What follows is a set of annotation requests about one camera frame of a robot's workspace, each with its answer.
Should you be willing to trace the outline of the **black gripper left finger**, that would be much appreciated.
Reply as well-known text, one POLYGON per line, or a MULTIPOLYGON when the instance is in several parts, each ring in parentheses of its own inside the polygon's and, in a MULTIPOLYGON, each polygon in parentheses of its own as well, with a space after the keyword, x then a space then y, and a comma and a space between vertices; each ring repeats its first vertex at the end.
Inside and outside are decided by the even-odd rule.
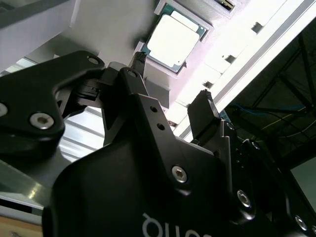
POLYGON ((108 189, 191 191, 189 157, 144 85, 141 63, 119 70, 77 51, 0 79, 0 182, 15 191, 108 189), (105 147, 70 164, 57 147, 65 119, 104 112, 105 147))

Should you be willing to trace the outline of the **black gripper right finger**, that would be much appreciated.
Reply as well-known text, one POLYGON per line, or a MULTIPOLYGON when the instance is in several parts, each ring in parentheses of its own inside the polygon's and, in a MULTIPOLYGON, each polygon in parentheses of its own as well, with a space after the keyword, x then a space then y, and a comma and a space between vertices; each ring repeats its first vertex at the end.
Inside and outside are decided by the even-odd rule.
POLYGON ((240 141, 222 119, 211 93, 202 90, 188 106, 194 141, 219 160, 219 175, 233 222, 255 237, 313 237, 316 217, 278 167, 253 140, 240 141))

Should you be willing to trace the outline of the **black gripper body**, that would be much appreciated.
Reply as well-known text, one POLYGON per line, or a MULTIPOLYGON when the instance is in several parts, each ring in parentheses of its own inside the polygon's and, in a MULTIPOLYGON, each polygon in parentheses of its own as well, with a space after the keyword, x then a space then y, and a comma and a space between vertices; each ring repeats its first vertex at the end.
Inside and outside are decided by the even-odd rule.
POLYGON ((228 195, 212 152, 176 140, 187 192, 159 174, 154 153, 128 137, 68 166, 42 216, 46 237, 256 237, 262 213, 228 195))

